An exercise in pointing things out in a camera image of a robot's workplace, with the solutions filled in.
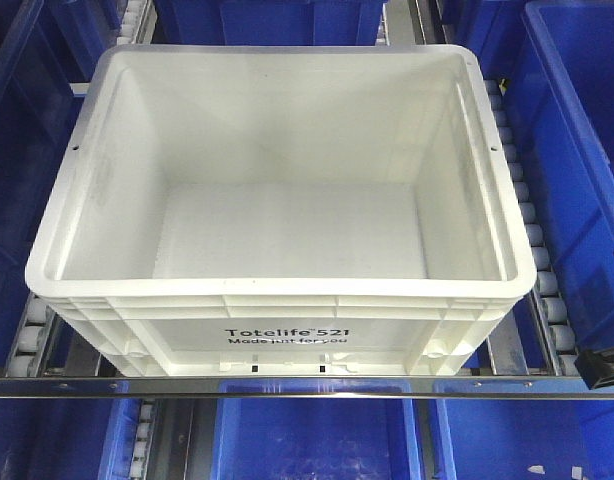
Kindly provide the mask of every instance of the blue plastic bin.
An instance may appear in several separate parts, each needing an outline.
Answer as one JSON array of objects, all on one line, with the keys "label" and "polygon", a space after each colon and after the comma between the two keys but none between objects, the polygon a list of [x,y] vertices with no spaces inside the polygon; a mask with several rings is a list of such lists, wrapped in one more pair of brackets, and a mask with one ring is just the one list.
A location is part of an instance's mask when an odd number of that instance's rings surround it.
[{"label": "blue plastic bin", "polygon": [[0,478],[129,477],[140,401],[0,399]]},{"label": "blue plastic bin", "polygon": [[168,43],[374,45],[386,0],[156,0]]},{"label": "blue plastic bin", "polygon": [[614,346],[614,1],[532,2],[504,96],[581,347]]},{"label": "blue plastic bin", "polygon": [[[353,380],[225,382],[226,392],[393,391]],[[411,400],[259,398],[219,401],[212,479],[422,480]]]},{"label": "blue plastic bin", "polygon": [[70,82],[91,80],[116,44],[126,0],[45,0],[42,25]]},{"label": "blue plastic bin", "polygon": [[442,21],[454,27],[454,43],[476,54],[485,78],[509,78],[523,39],[528,0],[447,0]]},{"label": "blue plastic bin", "polygon": [[28,291],[23,267],[73,122],[38,23],[42,0],[0,0],[0,366]]},{"label": "blue plastic bin", "polygon": [[[614,480],[614,401],[430,402],[441,480]],[[541,466],[545,474],[531,473]]]}]

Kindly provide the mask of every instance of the storage rack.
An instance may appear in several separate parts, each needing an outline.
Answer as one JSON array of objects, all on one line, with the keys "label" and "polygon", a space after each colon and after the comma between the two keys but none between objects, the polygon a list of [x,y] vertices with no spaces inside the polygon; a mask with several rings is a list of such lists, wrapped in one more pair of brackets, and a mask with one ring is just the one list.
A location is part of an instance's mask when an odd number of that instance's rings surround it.
[{"label": "storage rack", "polygon": [[[383,25],[384,43],[444,43],[452,32],[441,27],[439,11],[442,0],[391,0],[386,5],[388,24]],[[154,25],[150,2],[142,11],[133,41],[149,42]],[[86,93],[86,84],[73,85],[76,95]],[[500,92],[489,85],[493,107],[500,103]],[[505,129],[504,112],[497,111],[504,143],[512,145]],[[564,375],[558,352],[550,335],[541,295],[534,288],[526,297],[533,328],[539,340],[544,367],[529,368],[523,342],[513,314],[509,314],[487,339],[483,352],[486,367],[464,368],[456,377],[393,377],[409,382],[411,393],[354,392],[349,397],[414,398],[417,400],[420,425],[423,426],[422,449],[425,463],[433,464],[428,398],[488,399],[614,399],[614,387],[587,390],[577,376]],[[217,398],[341,396],[333,392],[311,393],[220,393],[220,377],[204,378],[124,378],[106,365],[101,355],[74,333],[64,367],[52,368],[49,359],[59,348],[61,333],[69,327],[56,315],[48,318],[38,351],[28,363],[28,377],[11,375],[17,345],[26,315],[21,318],[7,367],[0,369],[0,397],[33,398],[142,398],[138,432],[134,443],[132,479],[209,478]],[[451,381],[451,390],[439,391],[439,381]]]},{"label": "storage rack", "polygon": [[[403,46],[411,44],[445,43],[451,39],[450,27],[442,26],[440,11],[442,0],[392,0],[385,6],[386,18],[379,32],[378,45]],[[149,43],[155,25],[154,8],[151,1],[144,3],[137,24],[129,41]],[[72,84],[76,96],[86,94],[87,84]],[[492,108],[496,114],[499,131],[505,144],[508,161],[513,162],[514,148],[511,132],[506,127],[502,109],[501,94],[495,82],[488,82]],[[519,193],[519,201],[527,198]],[[557,292],[550,292],[558,298]],[[523,342],[513,313],[510,313],[489,336],[484,347],[488,361],[481,368],[463,368],[457,377],[456,391],[437,392],[434,390],[438,377],[399,377],[408,380],[412,393],[390,394],[412,398],[432,397],[481,397],[481,398],[614,398],[614,388],[589,391],[575,373],[563,372],[554,340],[550,334],[547,314],[544,311],[541,294],[535,287],[525,299],[543,357],[541,368],[529,368],[523,351]],[[69,328],[57,315],[51,315],[39,338],[37,352],[32,357],[23,357],[27,378],[20,378],[20,360],[16,345],[26,326],[26,314],[20,321],[14,346],[7,366],[0,369],[0,396],[16,397],[216,397],[219,395],[220,378],[123,378],[106,365],[93,347],[74,333],[71,339],[64,367],[52,368],[48,361],[57,348],[58,339],[65,328]],[[260,396],[268,394],[247,395]],[[305,394],[305,396],[327,395],[327,393]]]}]

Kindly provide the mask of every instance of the black clip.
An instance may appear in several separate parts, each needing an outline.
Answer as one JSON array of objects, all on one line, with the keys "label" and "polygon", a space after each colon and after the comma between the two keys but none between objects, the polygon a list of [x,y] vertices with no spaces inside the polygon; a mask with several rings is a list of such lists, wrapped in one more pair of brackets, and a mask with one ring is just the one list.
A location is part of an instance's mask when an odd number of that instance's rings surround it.
[{"label": "black clip", "polygon": [[614,385],[614,348],[599,352],[584,350],[574,364],[591,390]]}]

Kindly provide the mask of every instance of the plastic crate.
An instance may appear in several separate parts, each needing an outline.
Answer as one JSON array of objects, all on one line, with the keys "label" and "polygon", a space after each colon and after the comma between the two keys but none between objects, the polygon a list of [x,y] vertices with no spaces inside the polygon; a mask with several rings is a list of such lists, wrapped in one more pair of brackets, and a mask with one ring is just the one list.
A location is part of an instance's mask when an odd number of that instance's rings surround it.
[{"label": "plastic crate", "polygon": [[528,0],[447,0],[442,21],[454,43],[478,57],[488,79],[509,78],[525,38],[521,14]]},{"label": "plastic crate", "polygon": [[[409,391],[406,382],[225,382],[225,392]],[[212,480],[424,479],[411,400],[221,399]]]},{"label": "plastic crate", "polygon": [[534,283],[467,50],[101,62],[27,281],[123,373],[453,374]]},{"label": "plastic crate", "polygon": [[614,2],[535,2],[504,102],[580,346],[614,346]]},{"label": "plastic crate", "polygon": [[69,84],[38,24],[42,5],[0,0],[0,366],[28,294],[23,265],[74,121]]},{"label": "plastic crate", "polygon": [[386,0],[156,0],[167,43],[374,45]]},{"label": "plastic crate", "polygon": [[134,399],[0,399],[0,478],[128,478],[139,408]]},{"label": "plastic crate", "polygon": [[614,480],[614,401],[430,402],[434,478]]}]

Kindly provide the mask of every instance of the white roller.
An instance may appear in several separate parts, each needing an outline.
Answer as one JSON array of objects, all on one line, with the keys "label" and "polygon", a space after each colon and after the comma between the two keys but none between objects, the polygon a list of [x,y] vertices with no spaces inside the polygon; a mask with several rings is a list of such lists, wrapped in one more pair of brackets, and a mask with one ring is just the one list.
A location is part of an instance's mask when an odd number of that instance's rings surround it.
[{"label": "white roller", "polygon": [[576,361],[576,355],[559,355],[558,363],[560,364],[560,369],[563,372],[563,375],[567,377],[578,377],[578,369],[574,362]]},{"label": "white roller", "polygon": [[498,135],[500,135],[500,141],[503,143],[512,143],[514,141],[514,135],[509,127],[500,127]]},{"label": "white roller", "polygon": [[558,293],[558,279],[553,272],[538,272],[538,292],[541,295],[555,295]]},{"label": "white roller", "polygon": [[531,247],[531,254],[534,256],[534,263],[538,270],[549,268],[549,252],[545,247]]},{"label": "white roller", "polygon": [[550,325],[551,338],[554,340],[556,350],[566,352],[576,346],[576,336],[571,327],[567,325]]},{"label": "white roller", "polygon": [[18,335],[18,350],[25,353],[36,353],[42,330],[43,327],[24,327]]},{"label": "white roller", "polygon": [[529,187],[525,182],[514,182],[514,191],[519,202],[529,200]]},{"label": "white roller", "polygon": [[129,478],[142,478],[143,467],[145,462],[143,460],[134,460],[131,462],[131,468],[129,469]]},{"label": "white roller", "polygon": [[9,362],[8,377],[28,377],[29,364],[34,359],[32,355],[19,355]]},{"label": "white roller", "polygon": [[504,110],[494,111],[494,120],[496,120],[496,125],[498,125],[499,127],[507,126],[507,114]]},{"label": "white roller", "polygon": [[147,453],[147,442],[136,442],[134,445],[134,458],[145,458]]},{"label": "white roller", "polygon": [[147,422],[139,423],[138,428],[136,429],[136,437],[147,438],[149,436],[149,427],[150,424]]},{"label": "white roller", "polygon": [[134,34],[134,28],[135,25],[128,25],[126,23],[123,23],[120,26],[120,35],[121,37],[130,37]]},{"label": "white roller", "polygon": [[125,12],[123,23],[135,24],[138,21],[138,14],[134,12]]},{"label": "white roller", "polygon": [[509,174],[514,182],[520,182],[523,179],[523,167],[518,162],[508,163]]},{"label": "white roller", "polygon": [[492,110],[501,110],[503,108],[503,97],[500,95],[489,95],[489,102]]},{"label": "white roller", "polygon": [[125,11],[138,13],[140,12],[142,6],[143,2],[141,2],[140,0],[129,0],[129,2],[127,2],[127,8],[125,9]]},{"label": "white roller", "polygon": [[532,247],[538,247],[543,244],[543,229],[540,228],[540,225],[536,223],[528,223],[525,225],[525,231],[527,232],[527,237],[529,238],[529,244]]},{"label": "white roller", "polygon": [[500,87],[498,86],[496,80],[486,80],[485,88],[487,89],[487,93],[489,93],[490,95],[500,96]]},{"label": "white roller", "polygon": [[542,304],[549,323],[564,322],[567,319],[567,307],[561,298],[543,298]]},{"label": "white roller", "polygon": [[510,163],[515,162],[518,158],[518,151],[516,150],[515,145],[512,143],[503,145],[503,151],[505,152],[505,157],[507,158],[507,161]]},{"label": "white roller", "polygon": [[153,409],[153,405],[145,404],[140,407],[140,420],[141,421],[149,421],[151,419],[151,411]]},{"label": "white roller", "polygon": [[27,305],[27,322],[45,324],[51,318],[52,310],[47,307],[44,300],[33,298]]},{"label": "white roller", "polygon": [[520,213],[525,223],[534,223],[536,221],[536,207],[534,207],[533,203],[522,202],[519,203],[518,206],[520,207]]}]

